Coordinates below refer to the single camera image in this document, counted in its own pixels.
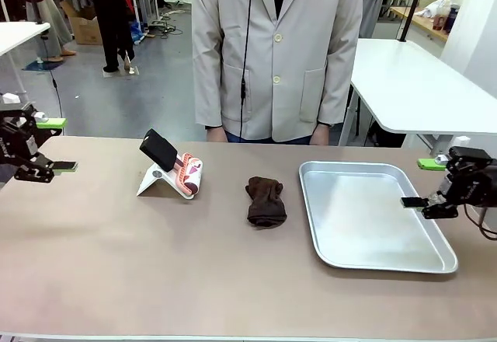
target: beige blazer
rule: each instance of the beige blazer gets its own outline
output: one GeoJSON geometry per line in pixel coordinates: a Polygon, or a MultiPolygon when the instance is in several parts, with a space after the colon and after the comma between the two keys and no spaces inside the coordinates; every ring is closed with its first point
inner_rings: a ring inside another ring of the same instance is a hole
{"type": "MultiPolygon", "coordinates": [[[[242,137],[289,141],[343,122],[363,0],[252,0],[242,137]]],[[[196,120],[239,135],[249,0],[194,0],[196,120]]]]}

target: gray floor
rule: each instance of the gray floor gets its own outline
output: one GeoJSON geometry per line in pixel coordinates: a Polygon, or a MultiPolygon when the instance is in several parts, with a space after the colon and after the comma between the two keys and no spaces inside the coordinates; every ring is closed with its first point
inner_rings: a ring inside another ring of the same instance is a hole
{"type": "MultiPolygon", "coordinates": [[[[145,39],[136,46],[134,64],[140,74],[103,78],[103,49],[71,43],[78,56],[53,70],[63,114],[69,119],[66,135],[142,138],[155,128],[170,141],[204,141],[205,131],[195,124],[192,81],[191,15],[175,14],[171,24],[183,35],[145,39]]],[[[13,52],[18,71],[36,108],[59,116],[57,96],[48,72],[24,72],[36,57],[33,42],[13,52]]],[[[18,89],[6,56],[0,58],[0,91],[18,89]]],[[[331,144],[338,143],[340,127],[331,144]]],[[[364,135],[351,136],[351,145],[363,145],[364,135]]]]}

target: brown cloth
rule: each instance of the brown cloth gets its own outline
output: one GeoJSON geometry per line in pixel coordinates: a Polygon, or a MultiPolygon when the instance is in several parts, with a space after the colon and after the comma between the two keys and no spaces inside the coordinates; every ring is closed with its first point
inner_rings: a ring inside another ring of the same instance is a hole
{"type": "Polygon", "coordinates": [[[248,210],[248,221],[261,228],[274,228],[287,220],[285,204],[280,198],[283,184],[276,180],[253,177],[245,187],[253,199],[248,210]]]}

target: metal tray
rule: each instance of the metal tray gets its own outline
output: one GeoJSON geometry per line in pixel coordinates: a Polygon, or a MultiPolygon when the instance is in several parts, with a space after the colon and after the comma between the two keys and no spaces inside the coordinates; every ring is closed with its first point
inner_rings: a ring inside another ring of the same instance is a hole
{"type": "Polygon", "coordinates": [[[399,168],[307,162],[299,170],[317,254],[333,267],[451,274],[457,258],[438,225],[401,197],[418,197],[399,168]]]}

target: white stand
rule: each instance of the white stand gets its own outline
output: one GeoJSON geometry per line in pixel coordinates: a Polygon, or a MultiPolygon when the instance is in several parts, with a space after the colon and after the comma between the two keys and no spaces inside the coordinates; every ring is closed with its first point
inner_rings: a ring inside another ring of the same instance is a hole
{"type": "Polygon", "coordinates": [[[147,173],[145,173],[145,177],[140,185],[140,190],[137,193],[137,196],[140,196],[143,192],[145,192],[149,187],[152,186],[157,180],[164,180],[167,184],[169,184],[176,192],[181,194],[181,196],[187,200],[192,200],[195,196],[187,196],[184,194],[177,186],[176,186],[176,171],[172,170],[168,173],[163,171],[157,164],[154,164],[150,169],[148,169],[147,173]]]}

